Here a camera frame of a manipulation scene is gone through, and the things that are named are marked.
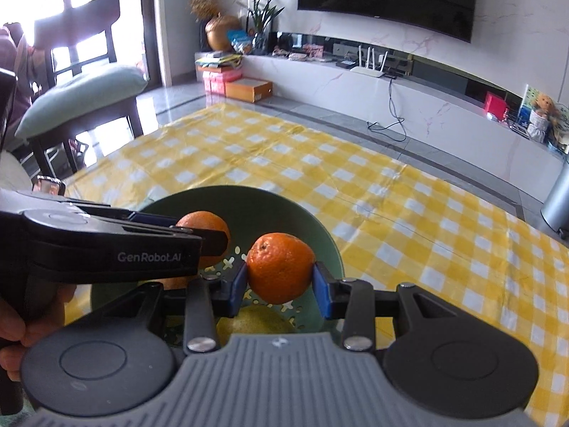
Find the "gold vase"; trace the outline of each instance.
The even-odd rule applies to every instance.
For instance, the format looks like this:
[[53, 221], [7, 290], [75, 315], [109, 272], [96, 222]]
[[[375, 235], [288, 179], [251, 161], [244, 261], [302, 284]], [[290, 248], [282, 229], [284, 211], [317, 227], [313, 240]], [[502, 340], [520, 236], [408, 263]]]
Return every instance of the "gold vase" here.
[[233, 51], [231, 42], [227, 38], [227, 31], [241, 29], [241, 23], [235, 16], [214, 17], [206, 25], [209, 46], [214, 51]]

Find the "chair backrest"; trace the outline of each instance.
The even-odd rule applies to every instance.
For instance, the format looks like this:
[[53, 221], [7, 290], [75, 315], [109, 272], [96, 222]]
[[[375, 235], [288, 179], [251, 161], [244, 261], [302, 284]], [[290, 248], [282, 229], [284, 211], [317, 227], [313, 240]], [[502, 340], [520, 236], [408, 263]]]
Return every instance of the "chair backrest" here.
[[[115, 44], [111, 26], [121, 15], [119, 0], [91, 0], [77, 8], [68, 8], [58, 15], [40, 19], [34, 22], [33, 46], [46, 53], [46, 68], [48, 71], [49, 87], [55, 86], [59, 74], [71, 70], [73, 75], [81, 72], [81, 68], [91, 62], [109, 59], [117, 62]], [[53, 67], [52, 51], [55, 48], [74, 47], [79, 42], [89, 39], [99, 33], [105, 33], [107, 53], [86, 61], [73, 62], [69, 67], [55, 70]]]

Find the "potted plant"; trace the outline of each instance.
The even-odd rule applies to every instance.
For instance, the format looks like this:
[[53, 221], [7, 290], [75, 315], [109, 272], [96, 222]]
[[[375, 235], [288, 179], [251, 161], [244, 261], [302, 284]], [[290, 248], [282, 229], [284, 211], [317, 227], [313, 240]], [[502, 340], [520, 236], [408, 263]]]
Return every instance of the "potted plant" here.
[[253, 52], [255, 54], [265, 54], [267, 37], [265, 29], [274, 21], [274, 19], [284, 11], [284, 8], [277, 9], [277, 6], [271, 6], [273, 0], [267, 0], [263, 4], [263, 0], [252, 0], [252, 7], [238, 2], [247, 9], [255, 35], [252, 40]]
[[206, 25], [219, 14], [219, 0], [190, 0], [189, 6], [192, 9], [192, 14], [197, 17], [196, 22], [200, 25], [200, 50], [211, 51], [206, 36]]

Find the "logo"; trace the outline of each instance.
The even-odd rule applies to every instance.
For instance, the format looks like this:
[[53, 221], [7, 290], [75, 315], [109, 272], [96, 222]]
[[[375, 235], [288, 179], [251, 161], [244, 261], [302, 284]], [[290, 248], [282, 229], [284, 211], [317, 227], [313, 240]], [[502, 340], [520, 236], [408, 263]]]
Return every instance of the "logo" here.
[[127, 254], [126, 252], [120, 252], [117, 259], [122, 263], [179, 262], [181, 261], [181, 253], [159, 254], [143, 252], [141, 254]]
[[271, 341], [271, 344], [273, 347], [282, 348], [285, 345], [288, 345], [288, 340], [285, 339], [284, 337], [279, 337], [277, 339], [273, 339]]

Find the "wooden chair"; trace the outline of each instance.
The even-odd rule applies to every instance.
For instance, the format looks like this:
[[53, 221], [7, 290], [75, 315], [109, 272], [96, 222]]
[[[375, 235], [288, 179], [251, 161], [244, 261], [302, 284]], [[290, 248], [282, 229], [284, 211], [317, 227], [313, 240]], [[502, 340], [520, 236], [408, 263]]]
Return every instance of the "wooden chair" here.
[[[77, 172], [69, 139], [75, 139], [79, 133], [126, 117], [133, 136], [143, 134], [136, 97], [147, 82], [138, 68], [117, 63], [111, 26], [120, 15], [119, 0], [92, 0], [35, 22], [34, 47], [45, 51], [49, 89], [25, 113], [15, 136], [30, 143], [45, 176], [56, 176], [46, 151], [61, 143], [73, 173]], [[55, 48], [74, 47], [103, 32], [106, 54], [56, 70], [52, 54]], [[109, 64], [82, 72], [83, 66], [104, 59]], [[73, 78], [56, 85], [57, 76], [68, 71]]]

